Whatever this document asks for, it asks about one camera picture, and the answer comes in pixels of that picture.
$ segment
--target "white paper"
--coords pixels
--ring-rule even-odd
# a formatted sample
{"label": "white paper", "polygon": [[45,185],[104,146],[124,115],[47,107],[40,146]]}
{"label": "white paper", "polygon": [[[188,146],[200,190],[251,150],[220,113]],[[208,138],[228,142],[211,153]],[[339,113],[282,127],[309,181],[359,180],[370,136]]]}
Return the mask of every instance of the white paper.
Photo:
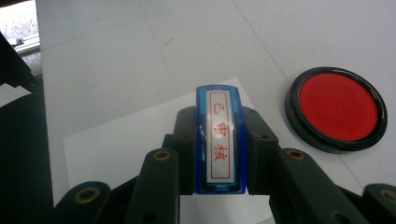
{"label": "white paper", "polygon": [[15,88],[15,90],[17,90],[18,92],[20,92],[23,95],[29,95],[31,92],[29,92],[28,90],[26,90],[24,87],[22,86],[17,86]]}
{"label": "white paper", "polygon": [[15,90],[7,83],[0,86],[0,106],[7,105],[22,96],[24,96],[23,93]]}
{"label": "white paper", "polygon": [[229,91],[206,93],[207,183],[233,183],[233,119]]}

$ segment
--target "black machine part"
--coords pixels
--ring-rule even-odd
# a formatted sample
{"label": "black machine part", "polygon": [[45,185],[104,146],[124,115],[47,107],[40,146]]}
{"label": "black machine part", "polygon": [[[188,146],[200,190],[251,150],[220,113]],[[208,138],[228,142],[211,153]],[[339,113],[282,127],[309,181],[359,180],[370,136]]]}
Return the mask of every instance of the black machine part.
{"label": "black machine part", "polygon": [[[305,152],[280,148],[257,111],[243,113],[247,190],[269,195],[276,223],[396,223],[395,187],[369,185],[362,196],[342,189]],[[179,111],[174,133],[148,153],[139,176],[113,190],[99,182],[69,190],[50,223],[179,223],[179,197],[194,193],[194,118],[194,106]]]}

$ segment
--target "white table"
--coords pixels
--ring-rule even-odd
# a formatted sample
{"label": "white table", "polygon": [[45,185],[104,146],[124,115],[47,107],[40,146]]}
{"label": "white table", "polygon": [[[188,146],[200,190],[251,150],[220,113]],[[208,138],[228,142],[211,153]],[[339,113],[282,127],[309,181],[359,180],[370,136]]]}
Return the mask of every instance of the white table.
{"label": "white table", "polygon": [[[198,86],[224,81],[240,85],[282,147],[309,153],[336,184],[357,193],[370,183],[396,185],[393,1],[36,3],[56,203],[77,183],[107,180],[115,187],[137,175],[139,165],[130,164],[141,164],[146,153],[123,150],[124,154],[77,166],[70,148],[85,146],[80,151],[85,157],[94,154],[93,146],[99,143],[114,148],[159,147],[162,139],[154,140],[139,127],[122,126],[120,121],[143,118],[143,111],[180,102]],[[290,127],[284,112],[290,84],[303,71],[323,65],[353,71],[381,93],[388,107],[389,126],[374,147],[347,155],[328,154],[309,146]],[[153,119],[172,131],[169,126],[174,118]],[[110,131],[113,138],[105,135]],[[72,140],[81,136],[85,138],[73,145]],[[138,137],[139,141],[120,144],[114,141],[116,136]],[[84,173],[94,170],[98,162],[105,164],[102,175]],[[182,197],[181,221],[255,224],[271,216],[267,200],[248,195]],[[247,210],[251,217],[244,215]]]}

